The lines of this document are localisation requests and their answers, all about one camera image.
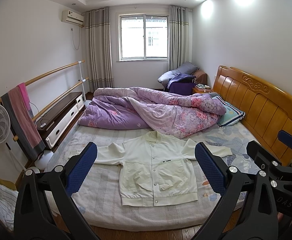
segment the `wooden headboard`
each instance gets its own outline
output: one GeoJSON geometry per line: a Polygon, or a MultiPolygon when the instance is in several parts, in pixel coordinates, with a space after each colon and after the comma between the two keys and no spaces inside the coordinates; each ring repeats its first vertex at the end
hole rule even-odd
{"type": "Polygon", "coordinates": [[[219,66],[212,89],[246,113],[242,124],[259,143],[286,166],[292,150],[277,139],[285,130],[292,135],[292,95],[237,68],[219,66]]]}

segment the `white jacket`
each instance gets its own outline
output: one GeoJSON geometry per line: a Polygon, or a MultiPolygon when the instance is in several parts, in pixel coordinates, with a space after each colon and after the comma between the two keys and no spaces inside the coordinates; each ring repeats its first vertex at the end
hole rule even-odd
{"type": "MultiPolygon", "coordinates": [[[[151,131],[120,145],[99,147],[95,163],[123,166],[119,176],[123,205],[176,205],[198,200],[190,162],[195,160],[196,144],[151,131]]],[[[208,147],[215,155],[232,155],[229,148],[208,147]]]]}

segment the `jacket pocket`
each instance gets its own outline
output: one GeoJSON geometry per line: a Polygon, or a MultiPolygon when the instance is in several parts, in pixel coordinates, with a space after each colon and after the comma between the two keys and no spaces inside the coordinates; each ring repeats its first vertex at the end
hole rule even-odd
{"type": "Polygon", "coordinates": [[[126,192],[153,191],[150,166],[140,163],[124,163],[122,186],[126,192]]]}
{"type": "Polygon", "coordinates": [[[191,174],[187,176],[185,172],[185,159],[179,159],[167,163],[160,164],[159,176],[159,190],[174,190],[187,188],[190,183],[191,174]]]}

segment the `blue gripper pad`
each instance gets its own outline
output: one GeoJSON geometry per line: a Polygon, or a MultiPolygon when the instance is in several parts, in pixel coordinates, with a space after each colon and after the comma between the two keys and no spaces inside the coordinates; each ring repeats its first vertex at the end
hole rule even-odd
{"type": "Polygon", "coordinates": [[[75,155],[70,158],[68,162],[71,162],[73,160],[76,161],[76,158],[79,158],[79,160],[77,161],[73,169],[67,175],[67,184],[66,184],[65,190],[69,197],[73,193],[76,193],[79,191],[90,168],[94,164],[96,157],[97,157],[97,146],[94,143],[89,143],[85,147],[85,149],[81,152],[80,155],[75,155]]]}
{"type": "Polygon", "coordinates": [[[278,140],[287,145],[290,149],[292,149],[292,135],[281,130],[278,132],[278,140]]]}
{"type": "Polygon", "coordinates": [[[223,196],[226,191],[225,169],[227,169],[227,165],[224,163],[222,158],[213,156],[204,143],[198,143],[196,145],[195,157],[214,192],[223,196]]]}

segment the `jacket sleeve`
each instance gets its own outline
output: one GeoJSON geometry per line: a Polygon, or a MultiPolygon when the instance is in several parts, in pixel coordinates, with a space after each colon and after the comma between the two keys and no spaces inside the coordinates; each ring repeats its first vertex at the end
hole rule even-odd
{"type": "Polygon", "coordinates": [[[98,147],[95,163],[109,165],[122,164],[126,150],[127,148],[125,143],[120,145],[112,143],[109,146],[98,147]]]}
{"type": "MultiPolygon", "coordinates": [[[[195,147],[196,142],[194,142],[192,139],[188,139],[185,146],[182,149],[182,155],[184,158],[190,159],[190,160],[196,160],[195,158],[195,147]]],[[[226,156],[231,156],[233,153],[231,152],[231,149],[225,146],[213,146],[205,143],[208,150],[215,156],[219,156],[221,158],[226,156]]]]}
{"type": "Polygon", "coordinates": [[[182,155],[186,159],[190,160],[196,160],[195,158],[195,147],[196,147],[196,142],[194,142],[192,139],[188,139],[184,147],[182,148],[182,155]]]}

